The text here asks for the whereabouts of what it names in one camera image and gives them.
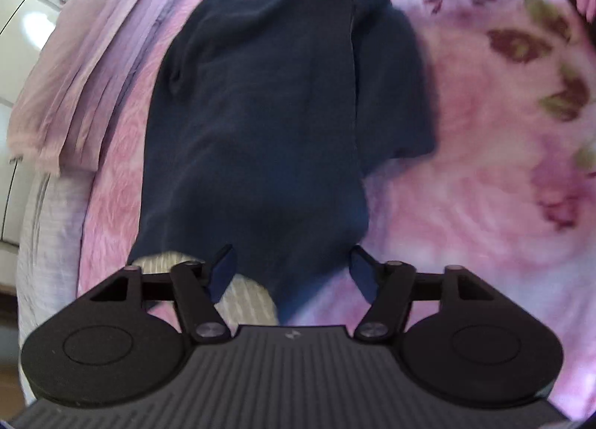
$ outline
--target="dark navy garment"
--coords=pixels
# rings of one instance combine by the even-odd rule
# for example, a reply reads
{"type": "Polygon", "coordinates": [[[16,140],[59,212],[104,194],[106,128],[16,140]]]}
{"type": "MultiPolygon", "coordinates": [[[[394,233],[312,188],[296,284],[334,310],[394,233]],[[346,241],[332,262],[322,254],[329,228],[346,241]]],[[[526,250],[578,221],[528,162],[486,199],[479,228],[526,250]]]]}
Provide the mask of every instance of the dark navy garment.
{"type": "Polygon", "coordinates": [[[434,145],[389,0],[203,0],[157,76],[129,261],[232,244],[284,323],[366,233],[363,177],[434,145]]]}

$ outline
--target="gray ribbed panel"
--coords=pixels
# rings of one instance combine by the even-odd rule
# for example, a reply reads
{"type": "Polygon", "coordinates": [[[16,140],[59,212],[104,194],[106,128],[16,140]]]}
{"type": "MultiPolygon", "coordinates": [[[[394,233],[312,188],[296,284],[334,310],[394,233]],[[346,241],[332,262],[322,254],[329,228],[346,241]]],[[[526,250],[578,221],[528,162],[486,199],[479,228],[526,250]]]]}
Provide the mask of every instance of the gray ribbed panel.
{"type": "Polygon", "coordinates": [[[341,327],[244,327],[196,349],[184,370],[143,400],[81,410],[40,400],[15,429],[538,429],[564,418],[546,401],[487,411],[427,394],[384,347],[341,327]],[[293,340],[287,335],[300,333],[293,340]]]}

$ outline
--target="wooden floor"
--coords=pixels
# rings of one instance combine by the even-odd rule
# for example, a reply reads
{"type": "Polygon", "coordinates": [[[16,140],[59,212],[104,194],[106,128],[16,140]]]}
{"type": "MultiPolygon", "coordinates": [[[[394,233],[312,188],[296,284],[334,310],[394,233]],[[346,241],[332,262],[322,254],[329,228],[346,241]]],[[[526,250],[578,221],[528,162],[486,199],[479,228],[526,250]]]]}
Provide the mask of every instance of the wooden floor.
{"type": "Polygon", "coordinates": [[[0,419],[8,421],[24,407],[17,368],[0,366],[0,419]]]}

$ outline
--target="screw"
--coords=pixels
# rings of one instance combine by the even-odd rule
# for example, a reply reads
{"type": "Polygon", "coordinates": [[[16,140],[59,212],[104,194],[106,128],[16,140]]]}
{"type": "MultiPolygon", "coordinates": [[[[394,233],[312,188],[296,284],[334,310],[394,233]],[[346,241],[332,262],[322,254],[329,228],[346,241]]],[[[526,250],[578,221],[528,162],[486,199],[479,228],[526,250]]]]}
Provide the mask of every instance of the screw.
{"type": "Polygon", "coordinates": [[[389,333],[389,328],[383,323],[368,322],[358,327],[358,333],[366,339],[379,339],[389,333]]]}
{"type": "Polygon", "coordinates": [[[196,329],[197,335],[204,339],[214,339],[221,337],[225,333],[225,326],[221,323],[208,322],[201,323],[196,329]]]}

